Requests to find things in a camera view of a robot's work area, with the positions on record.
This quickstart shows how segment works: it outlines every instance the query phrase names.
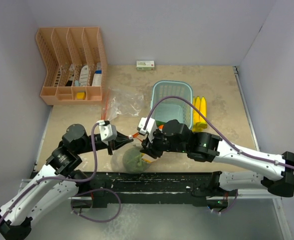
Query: yellow sponge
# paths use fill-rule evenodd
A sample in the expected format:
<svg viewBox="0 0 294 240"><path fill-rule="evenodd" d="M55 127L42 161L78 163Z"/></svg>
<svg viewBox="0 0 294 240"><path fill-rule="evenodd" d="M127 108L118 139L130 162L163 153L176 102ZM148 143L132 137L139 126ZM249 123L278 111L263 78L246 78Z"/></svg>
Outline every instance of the yellow sponge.
<svg viewBox="0 0 294 240"><path fill-rule="evenodd" d="M84 100L86 98L86 93L85 92L78 92L77 93L77 99L78 100Z"/></svg>

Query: white wall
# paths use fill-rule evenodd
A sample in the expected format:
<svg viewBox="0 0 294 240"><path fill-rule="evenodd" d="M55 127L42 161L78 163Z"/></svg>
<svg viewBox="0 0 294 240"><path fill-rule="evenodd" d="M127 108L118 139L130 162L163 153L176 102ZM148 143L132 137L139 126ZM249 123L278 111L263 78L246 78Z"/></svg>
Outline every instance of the white wall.
<svg viewBox="0 0 294 240"><path fill-rule="evenodd" d="M41 27L100 26L110 64L232 65L275 0L28 0Z"/></svg>
<svg viewBox="0 0 294 240"><path fill-rule="evenodd" d="M48 117L37 28L24 0L0 0L0 206L30 176Z"/></svg>
<svg viewBox="0 0 294 240"><path fill-rule="evenodd" d="M239 69L262 151L294 152L294 0L278 0ZM294 197L284 199L294 235Z"/></svg>

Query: beige table surface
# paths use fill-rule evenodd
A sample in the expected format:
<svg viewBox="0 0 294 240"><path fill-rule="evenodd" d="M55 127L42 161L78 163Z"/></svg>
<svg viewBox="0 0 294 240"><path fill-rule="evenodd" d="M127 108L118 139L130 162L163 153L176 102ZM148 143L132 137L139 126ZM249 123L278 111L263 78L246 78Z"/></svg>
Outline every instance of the beige table surface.
<svg viewBox="0 0 294 240"><path fill-rule="evenodd" d="M254 149L248 119L240 96L238 84L231 66L180 66L159 65L155 71L136 71L134 65L115 65L108 68L107 84L113 88L142 93L145 107L139 117L119 116L112 121L117 130L125 135L137 132L141 117L150 111L153 85L160 80L183 81L191 85L194 96L205 96L207 117L233 143ZM52 109L47 131L36 170L39 171L46 159L58 146L62 135L71 124L82 124L88 135L92 125L101 118L100 105L56 105ZM210 127L205 130L215 133ZM81 155L82 164L78 167L91 172L94 169L93 154ZM111 166L111 156L107 150L98 151L98 171L117 171ZM244 169L223 164L195 162L183 153L167 153L154 162L147 172L238 172Z"/></svg>

